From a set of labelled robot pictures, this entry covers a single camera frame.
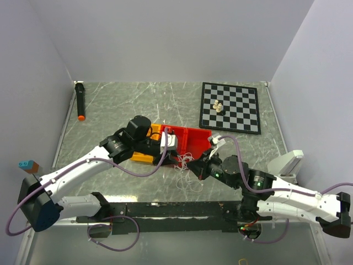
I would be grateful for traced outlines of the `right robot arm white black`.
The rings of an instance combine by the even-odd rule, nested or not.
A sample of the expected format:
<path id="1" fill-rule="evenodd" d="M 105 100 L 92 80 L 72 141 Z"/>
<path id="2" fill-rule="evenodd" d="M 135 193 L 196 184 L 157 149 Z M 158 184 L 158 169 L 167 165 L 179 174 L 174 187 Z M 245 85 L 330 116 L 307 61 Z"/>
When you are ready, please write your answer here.
<path id="1" fill-rule="evenodd" d="M 322 194 L 298 187 L 280 177 L 249 168 L 239 156 L 224 160 L 206 150 L 200 158 L 187 162 L 187 168 L 200 180 L 213 177 L 242 191 L 242 200 L 227 214 L 236 222 L 264 218 L 284 218 L 321 227 L 327 235 L 346 239 L 351 234 L 350 195 Z"/>

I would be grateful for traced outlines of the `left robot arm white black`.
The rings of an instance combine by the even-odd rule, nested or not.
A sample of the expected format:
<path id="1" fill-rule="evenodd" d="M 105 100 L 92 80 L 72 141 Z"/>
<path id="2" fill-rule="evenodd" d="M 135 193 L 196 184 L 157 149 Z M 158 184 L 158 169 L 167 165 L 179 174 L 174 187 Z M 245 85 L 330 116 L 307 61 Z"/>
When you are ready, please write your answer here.
<path id="1" fill-rule="evenodd" d="M 151 121 L 135 116 L 127 126 L 106 137 L 85 156 L 41 177 L 26 177 L 20 189 L 18 206 L 31 228 L 44 231 L 60 219 L 86 216 L 102 222 L 112 216 L 113 209 L 99 192 L 70 197 L 69 192 L 103 171 L 129 160 L 134 152 L 152 156 L 158 167 L 168 165 L 176 151 L 178 139 L 164 129 L 158 140 L 151 139 Z"/>

